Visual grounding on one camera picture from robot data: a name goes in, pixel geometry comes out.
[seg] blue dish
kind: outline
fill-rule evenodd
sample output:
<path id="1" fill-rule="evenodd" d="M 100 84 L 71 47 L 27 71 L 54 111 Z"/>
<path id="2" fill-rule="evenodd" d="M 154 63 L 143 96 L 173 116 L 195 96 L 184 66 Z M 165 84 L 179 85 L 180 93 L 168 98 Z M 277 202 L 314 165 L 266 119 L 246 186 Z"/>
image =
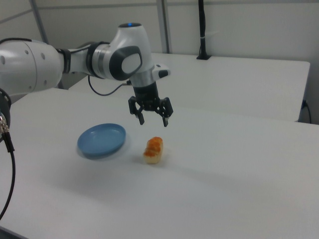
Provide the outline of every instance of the blue dish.
<path id="1" fill-rule="evenodd" d="M 125 129 L 115 123 L 96 125 L 84 131 L 78 139 L 78 148 L 87 156 L 103 156 L 117 151 L 124 143 Z"/>

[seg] food item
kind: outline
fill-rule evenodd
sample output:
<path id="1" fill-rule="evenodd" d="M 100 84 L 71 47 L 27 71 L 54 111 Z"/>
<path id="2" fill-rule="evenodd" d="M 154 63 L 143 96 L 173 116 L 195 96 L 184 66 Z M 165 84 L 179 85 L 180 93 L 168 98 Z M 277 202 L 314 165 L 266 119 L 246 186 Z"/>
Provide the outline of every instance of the food item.
<path id="1" fill-rule="evenodd" d="M 163 140 L 160 137 L 151 138 L 144 151 L 144 160 L 146 163 L 155 164 L 160 161 L 163 152 Z"/>

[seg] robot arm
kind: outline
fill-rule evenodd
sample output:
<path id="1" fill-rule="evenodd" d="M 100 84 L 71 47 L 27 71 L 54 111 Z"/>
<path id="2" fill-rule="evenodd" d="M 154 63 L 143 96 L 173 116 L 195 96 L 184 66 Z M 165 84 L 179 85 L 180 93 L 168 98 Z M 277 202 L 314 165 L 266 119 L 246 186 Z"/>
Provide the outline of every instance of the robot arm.
<path id="1" fill-rule="evenodd" d="M 146 31 L 139 23 L 120 25 L 110 44 L 97 42 L 74 50 L 37 41 L 0 42 L 0 88 L 9 95 L 55 87 L 62 73 L 70 72 L 120 81 L 130 78 L 135 92 L 129 99 L 130 113 L 143 124 L 142 110 L 154 111 L 167 126 L 173 109 L 169 98 L 159 98 L 155 80 L 170 71 L 154 65 Z"/>

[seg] wall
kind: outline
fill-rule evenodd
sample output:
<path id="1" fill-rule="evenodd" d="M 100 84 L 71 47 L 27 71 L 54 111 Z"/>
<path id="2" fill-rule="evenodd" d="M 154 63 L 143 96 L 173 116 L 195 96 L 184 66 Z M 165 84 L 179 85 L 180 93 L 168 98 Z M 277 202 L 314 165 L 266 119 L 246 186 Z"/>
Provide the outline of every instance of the wall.
<path id="1" fill-rule="evenodd" d="M 42 40 L 29 0 L 0 1 L 0 39 L 8 37 Z"/>
<path id="2" fill-rule="evenodd" d="M 205 1 L 207 52 L 214 56 L 310 62 L 305 99 L 313 122 L 319 124 L 319 3 L 286 2 Z M 198 55 L 197 1 L 168 0 L 167 5 L 172 52 Z M 309 121 L 306 109 L 301 121 Z"/>
<path id="3" fill-rule="evenodd" d="M 89 41 L 112 41 L 125 22 L 141 23 L 153 52 L 162 52 L 156 0 L 37 0 L 49 43 L 75 48 Z"/>

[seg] white tabletop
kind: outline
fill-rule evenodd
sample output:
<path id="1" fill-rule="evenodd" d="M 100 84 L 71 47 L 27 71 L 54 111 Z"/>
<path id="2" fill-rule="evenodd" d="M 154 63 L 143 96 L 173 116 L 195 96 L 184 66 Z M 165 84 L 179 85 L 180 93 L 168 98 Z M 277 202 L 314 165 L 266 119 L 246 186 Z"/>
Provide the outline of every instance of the white tabletop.
<path id="1" fill-rule="evenodd" d="M 175 106 L 205 109 L 244 116 L 297 121 L 310 64 L 300 61 L 153 54 L 154 63 L 164 63 L 171 75 L 158 80 L 160 98 Z M 92 78 L 97 91 L 107 93 L 121 82 Z M 71 91 L 94 94 L 87 78 Z M 117 97 L 133 95 L 122 87 Z"/>
<path id="2" fill-rule="evenodd" d="M 51 89 L 12 105 L 16 186 L 0 226 L 32 239 L 319 237 L 319 127 L 175 107 L 168 127 L 127 99 Z M 124 146 L 77 152 L 86 129 L 114 122 Z M 162 162 L 143 162 L 160 136 Z M 0 205 L 11 164 L 0 144 Z"/>

